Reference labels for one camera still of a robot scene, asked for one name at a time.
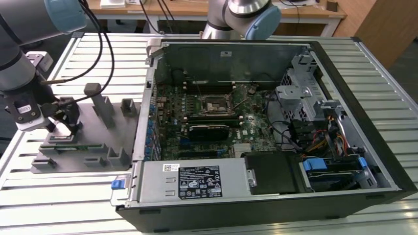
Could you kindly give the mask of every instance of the metal bracket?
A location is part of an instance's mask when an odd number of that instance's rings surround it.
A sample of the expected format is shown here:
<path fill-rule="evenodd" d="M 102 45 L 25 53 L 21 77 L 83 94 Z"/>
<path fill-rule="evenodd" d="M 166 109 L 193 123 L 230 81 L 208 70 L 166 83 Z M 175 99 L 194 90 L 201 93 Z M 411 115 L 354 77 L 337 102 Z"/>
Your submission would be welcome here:
<path fill-rule="evenodd" d="M 111 205 L 115 207 L 118 205 L 123 205 L 130 199 L 130 191 L 131 191 L 131 175 L 121 175 L 117 177 L 115 181 L 121 180 L 125 182 L 123 189 L 114 189 L 111 195 Z"/>
<path fill-rule="evenodd" d="M 249 186 L 254 188 L 257 186 L 257 180 L 256 180 L 254 170 L 252 169 L 248 169 L 248 179 L 249 179 Z"/>
<path fill-rule="evenodd" d="M 304 89 L 298 86 L 278 86 L 276 90 L 280 98 L 285 100 L 297 99 L 300 101 L 301 98 L 313 96 L 309 89 Z"/>
<path fill-rule="evenodd" d="M 161 52 L 158 52 L 163 47 L 166 47 L 162 43 L 162 39 L 161 38 L 153 38 L 149 40 L 147 43 L 147 55 L 150 58 L 154 58 L 155 56 L 158 56 Z"/>
<path fill-rule="evenodd" d="M 328 101 L 324 101 L 322 104 L 321 104 L 321 108 L 322 109 L 336 109 L 338 106 L 341 106 L 341 103 L 338 100 L 328 100 Z"/>
<path fill-rule="evenodd" d="M 154 62 L 154 60 L 151 58 L 146 59 L 146 65 L 151 65 L 153 66 L 153 62 Z"/>
<path fill-rule="evenodd" d="M 298 67 L 298 69 L 302 69 L 301 71 L 310 73 L 314 73 L 318 67 L 317 61 L 310 54 L 296 56 L 293 59 L 293 65 L 296 68 Z"/>
<path fill-rule="evenodd" d="M 38 70 L 47 72 L 54 64 L 54 59 L 46 51 L 30 51 L 27 58 L 31 60 Z"/>

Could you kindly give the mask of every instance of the gray floor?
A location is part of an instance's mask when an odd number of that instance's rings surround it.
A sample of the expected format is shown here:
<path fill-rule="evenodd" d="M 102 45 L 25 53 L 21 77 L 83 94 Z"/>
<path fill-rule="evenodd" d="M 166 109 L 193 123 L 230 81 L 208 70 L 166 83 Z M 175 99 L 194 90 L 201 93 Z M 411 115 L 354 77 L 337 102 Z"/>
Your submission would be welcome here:
<path fill-rule="evenodd" d="M 125 25 L 117 25 L 115 21 L 109 22 L 110 30 L 114 33 L 133 33 L 135 31 L 137 23 L 135 21 L 123 21 Z M 197 23 L 190 28 L 190 23 L 185 24 L 184 26 L 179 24 L 182 33 L 198 33 L 201 30 L 204 30 L 205 24 Z M 83 30 L 85 32 L 95 32 L 94 27 L 91 25 L 87 26 L 87 28 Z M 59 37 L 55 37 L 53 39 L 49 39 L 45 41 L 42 47 L 37 48 L 39 51 L 47 51 L 54 60 L 58 61 L 61 58 L 61 54 L 67 46 L 67 43 L 70 41 L 71 36 L 63 35 Z M 411 94 L 416 102 L 418 102 L 418 43 L 412 43 L 411 47 L 405 51 L 404 55 L 399 58 L 396 64 L 389 69 L 389 72 L 397 79 L 397 81 L 401 83 L 404 89 Z M 0 98 L 0 137 L 14 137 L 14 134 L 17 132 L 17 126 L 13 122 L 10 114 L 5 111 L 5 102 Z M 5 141 L 0 141 L 0 153 L 5 152 L 7 148 L 7 143 Z"/>

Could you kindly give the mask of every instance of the motherboard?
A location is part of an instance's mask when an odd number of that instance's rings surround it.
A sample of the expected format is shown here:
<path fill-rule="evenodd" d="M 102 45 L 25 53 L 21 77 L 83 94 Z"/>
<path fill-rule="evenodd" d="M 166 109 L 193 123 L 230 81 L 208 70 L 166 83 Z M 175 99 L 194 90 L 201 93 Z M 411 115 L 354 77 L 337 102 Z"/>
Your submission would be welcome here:
<path fill-rule="evenodd" d="M 162 160 L 241 157 L 277 150 L 257 84 L 170 86 L 157 89 Z"/>

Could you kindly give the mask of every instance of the screw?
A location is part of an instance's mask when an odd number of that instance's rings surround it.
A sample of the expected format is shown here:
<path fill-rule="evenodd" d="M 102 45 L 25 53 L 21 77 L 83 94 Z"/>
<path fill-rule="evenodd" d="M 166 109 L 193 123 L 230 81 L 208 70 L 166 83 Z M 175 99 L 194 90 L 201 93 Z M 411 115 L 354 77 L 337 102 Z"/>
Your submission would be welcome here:
<path fill-rule="evenodd" d="M 253 180 L 253 179 L 249 179 L 249 184 L 250 184 L 250 187 L 254 187 L 254 186 L 256 186 L 256 183 L 254 183 L 254 180 Z"/>

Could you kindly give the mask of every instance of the small green circuit board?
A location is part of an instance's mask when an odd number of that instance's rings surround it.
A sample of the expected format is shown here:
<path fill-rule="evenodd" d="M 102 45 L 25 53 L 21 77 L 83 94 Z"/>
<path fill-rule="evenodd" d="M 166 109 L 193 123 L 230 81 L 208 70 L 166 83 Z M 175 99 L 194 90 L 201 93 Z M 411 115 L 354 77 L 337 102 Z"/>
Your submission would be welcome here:
<path fill-rule="evenodd" d="M 234 158 L 233 146 L 236 143 L 249 143 L 253 151 L 277 150 L 274 136 L 264 114 L 266 101 L 262 96 L 264 92 L 250 94 L 249 89 L 250 84 L 241 84 L 232 94 L 226 95 L 233 112 L 241 116 L 241 126 L 230 128 L 228 140 L 190 142 L 188 134 L 185 134 L 189 125 L 186 125 L 184 117 L 198 115 L 202 112 L 205 98 L 200 95 L 186 94 L 182 87 L 167 85 L 158 87 L 162 160 L 178 160 L 181 153 L 206 151 L 217 151 L 220 158 Z M 209 121 L 208 125 L 217 125 L 217 123 Z"/>

